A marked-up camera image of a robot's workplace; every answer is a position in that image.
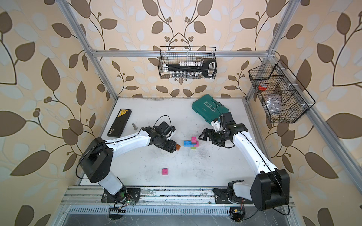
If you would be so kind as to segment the light blue long lego brick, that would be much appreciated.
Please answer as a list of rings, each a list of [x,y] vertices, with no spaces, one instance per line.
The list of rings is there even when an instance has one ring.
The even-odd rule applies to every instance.
[[[185,140],[184,143],[183,143],[183,145],[184,145],[185,147],[192,147],[192,146],[193,146],[193,144],[192,144],[192,142],[191,142],[190,140]]]

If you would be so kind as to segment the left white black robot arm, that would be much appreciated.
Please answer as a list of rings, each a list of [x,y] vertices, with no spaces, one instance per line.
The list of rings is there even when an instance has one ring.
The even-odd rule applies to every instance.
[[[114,159],[132,150],[155,146],[169,153],[180,149],[177,142],[171,140],[176,128],[162,122],[158,126],[144,127],[139,132],[117,139],[103,140],[95,138],[79,160],[87,179],[104,189],[108,203],[127,203],[135,196],[127,192],[123,182],[111,171]]]

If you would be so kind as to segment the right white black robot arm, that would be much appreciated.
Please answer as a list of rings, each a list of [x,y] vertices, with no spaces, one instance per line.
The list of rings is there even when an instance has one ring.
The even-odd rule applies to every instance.
[[[288,173],[271,163],[253,141],[244,124],[228,124],[220,131],[204,129],[199,139],[209,140],[219,147],[225,147],[225,142],[231,141],[233,146],[241,151],[253,171],[252,184],[247,184],[244,180],[228,184],[226,197],[231,203],[240,203],[241,199],[247,199],[252,201],[259,211],[289,205]]]

